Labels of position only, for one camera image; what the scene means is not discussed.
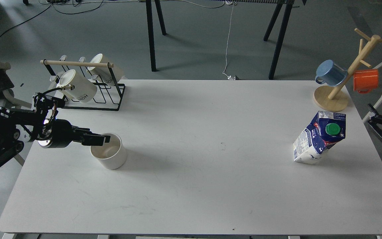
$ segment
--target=black table leg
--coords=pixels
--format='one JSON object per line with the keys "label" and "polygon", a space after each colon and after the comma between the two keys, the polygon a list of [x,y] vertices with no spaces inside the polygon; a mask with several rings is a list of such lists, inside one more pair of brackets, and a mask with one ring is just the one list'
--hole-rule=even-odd
{"label": "black table leg", "polygon": [[275,11],[273,12],[271,21],[269,22],[268,29],[266,30],[265,36],[263,38],[264,41],[267,41],[270,35],[270,32],[272,31],[273,26],[275,25],[276,19],[279,15],[279,11],[281,10],[282,4],[277,4]]}
{"label": "black table leg", "polygon": [[154,2],[156,4],[157,15],[159,17],[160,28],[162,29],[163,36],[165,36],[166,35],[166,28],[164,26],[163,13],[162,13],[162,7],[160,6],[160,0],[155,0]]}
{"label": "black table leg", "polygon": [[288,20],[290,19],[292,4],[285,6],[284,17],[282,18],[281,29],[279,30],[278,41],[276,42],[275,52],[273,54],[271,69],[269,71],[269,79],[273,80],[273,76],[276,70],[276,64],[278,63],[279,53],[281,52],[282,42],[284,41],[285,31],[287,30]]}
{"label": "black table leg", "polygon": [[147,8],[147,28],[148,28],[148,42],[150,44],[151,71],[157,71],[156,53],[154,50],[153,11],[151,10],[151,0],[145,0],[145,5]]}

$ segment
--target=wooden base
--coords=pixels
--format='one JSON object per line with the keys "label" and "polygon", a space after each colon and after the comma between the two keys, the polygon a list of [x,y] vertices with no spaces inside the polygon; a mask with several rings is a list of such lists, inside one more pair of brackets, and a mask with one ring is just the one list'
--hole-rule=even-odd
{"label": "wooden base", "polygon": [[332,86],[318,87],[313,93],[315,103],[330,112],[340,112],[346,109],[349,99],[342,91],[339,91],[333,100],[328,99],[328,95],[332,89],[334,89]]}

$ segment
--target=milk carton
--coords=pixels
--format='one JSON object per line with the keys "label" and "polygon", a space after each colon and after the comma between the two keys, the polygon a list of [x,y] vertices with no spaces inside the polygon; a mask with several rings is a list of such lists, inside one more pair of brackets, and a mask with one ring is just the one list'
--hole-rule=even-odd
{"label": "milk carton", "polygon": [[294,161],[316,165],[327,152],[346,137],[346,115],[318,111],[293,143]]}

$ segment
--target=gray floor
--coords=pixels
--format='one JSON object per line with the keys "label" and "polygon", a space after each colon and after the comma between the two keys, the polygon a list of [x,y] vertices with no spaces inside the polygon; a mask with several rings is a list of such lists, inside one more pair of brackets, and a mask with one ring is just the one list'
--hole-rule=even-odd
{"label": "gray floor", "polygon": [[[220,1],[191,1],[211,7],[222,4]],[[36,0],[30,2],[29,6],[24,6],[21,0],[0,0],[0,34],[47,7]],[[353,31],[355,27],[368,35],[382,36],[382,0],[311,0],[306,6],[299,0],[296,2],[300,7],[291,12],[276,80],[312,80],[317,66],[326,59],[348,67],[357,55],[360,38]],[[80,12],[96,6],[98,3],[56,8],[63,12]],[[233,8],[228,75],[237,75],[243,80],[267,80],[279,24],[274,27],[268,42],[262,39],[274,8],[272,4],[256,3],[238,3]],[[34,92],[47,89],[49,74],[38,61],[59,59],[64,54],[68,60],[77,61],[81,56],[90,60],[97,53],[104,53],[124,69],[129,79],[226,80],[222,72],[232,7],[207,9],[186,2],[166,1],[162,2],[162,9],[167,36],[161,35],[154,11],[158,72],[150,70],[144,3],[103,3],[100,9],[79,15],[63,15],[51,8],[8,32],[0,38],[0,59],[12,64],[7,74],[15,84],[16,97],[31,101]],[[382,43],[366,61],[372,65],[382,61]],[[367,95],[351,91],[352,87],[349,82],[347,88],[351,97],[360,115],[365,115],[366,104],[374,103],[381,95],[381,83],[378,89]],[[373,142],[382,159],[382,144],[374,137]],[[13,161],[0,169],[0,214],[19,172],[20,167]],[[41,239],[48,238],[96,236],[41,236]]]}

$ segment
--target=white cup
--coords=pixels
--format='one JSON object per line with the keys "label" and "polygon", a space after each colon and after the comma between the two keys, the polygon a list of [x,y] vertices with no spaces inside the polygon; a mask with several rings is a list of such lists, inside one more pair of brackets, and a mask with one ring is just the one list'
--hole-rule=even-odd
{"label": "white cup", "polygon": [[[97,56],[94,56],[92,58],[91,63],[113,63],[110,61],[110,59],[107,58],[107,56],[103,55],[102,53],[97,54]],[[108,86],[114,86],[115,83],[112,80],[110,71],[107,67],[87,67],[88,71],[91,72],[94,75],[100,75],[100,80],[103,83],[106,83]],[[117,79],[117,82],[120,81],[120,79],[124,76],[123,70],[118,68],[117,66],[114,66],[112,68],[112,71],[114,73],[114,76]]]}
{"label": "white cup", "polygon": [[61,92],[70,99],[76,99],[81,103],[86,103],[94,98],[97,87],[76,70],[71,69],[64,73],[57,86],[73,85],[73,90],[62,90]]}
{"label": "white cup", "polygon": [[103,146],[91,146],[91,154],[107,169],[121,167],[127,158],[126,149],[123,147],[122,139],[115,133],[103,133],[109,135],[110,142]]}

